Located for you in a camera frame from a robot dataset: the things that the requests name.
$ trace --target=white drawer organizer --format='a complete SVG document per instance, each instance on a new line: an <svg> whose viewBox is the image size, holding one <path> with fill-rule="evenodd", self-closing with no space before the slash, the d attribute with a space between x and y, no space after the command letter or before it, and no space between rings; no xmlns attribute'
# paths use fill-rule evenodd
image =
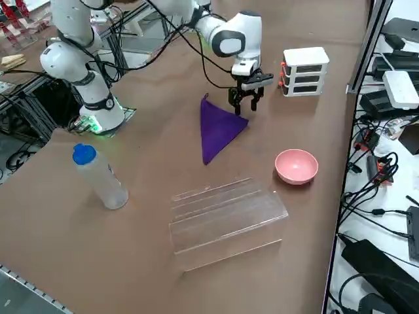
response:
<svg viewBox="0 0 419 314"><path fill-rule="evenodd" d="M320 95L328 64L322 47L284 50L278 87L287 97Z"/></svg>

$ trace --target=plastic water bottle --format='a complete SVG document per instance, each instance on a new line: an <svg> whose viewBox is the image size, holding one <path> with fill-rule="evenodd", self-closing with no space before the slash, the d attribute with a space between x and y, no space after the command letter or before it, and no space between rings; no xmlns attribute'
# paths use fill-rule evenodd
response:
<svg viewBox="0 0 419 314"><path fill-rule="evenodd" d="M77 171L107 208L118 209L126 204L128 191L115 177L104 155L93 146L80 143L74 146L73 160L77 165Z"/></svg>

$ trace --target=white router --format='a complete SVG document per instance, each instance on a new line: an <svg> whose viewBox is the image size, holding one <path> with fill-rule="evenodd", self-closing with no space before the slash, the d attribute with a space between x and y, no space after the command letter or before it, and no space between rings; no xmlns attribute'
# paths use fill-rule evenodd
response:
<svg viewBox="0 0 419 314"><path fill-rule="evenodd" d="M417 109L418 92L406 71L386 71L382 77L390 103L398 109Z"/></svg>
<svg viewBox="0 0 419 314"><path fill-rule="evenodd" d="M284 96L320 95L328 64L322 47L284 50L278 83Z"/></svg>

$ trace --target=transparent plastic box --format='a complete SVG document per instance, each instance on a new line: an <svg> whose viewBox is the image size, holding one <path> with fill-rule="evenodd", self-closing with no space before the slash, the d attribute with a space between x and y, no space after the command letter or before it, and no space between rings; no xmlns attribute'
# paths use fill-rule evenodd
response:
<svg viewBox="0 0 419 314"><path fill-rule="evenodd" d="M288 212L253 179L173 198L170 224L179 265L190 271L282 240Z"/></svg>

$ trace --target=blue bottle cap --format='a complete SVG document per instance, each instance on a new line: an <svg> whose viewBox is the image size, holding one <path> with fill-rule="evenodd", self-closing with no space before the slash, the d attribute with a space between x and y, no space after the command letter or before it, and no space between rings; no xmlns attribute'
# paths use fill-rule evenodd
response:
<svg viewBox="0 0 419 314"><path fill-rule="evenodd" d="M93 146L79 143L74 146L73 160L77 165L83 166L92 162L96 154L96 149Z"/></svg>

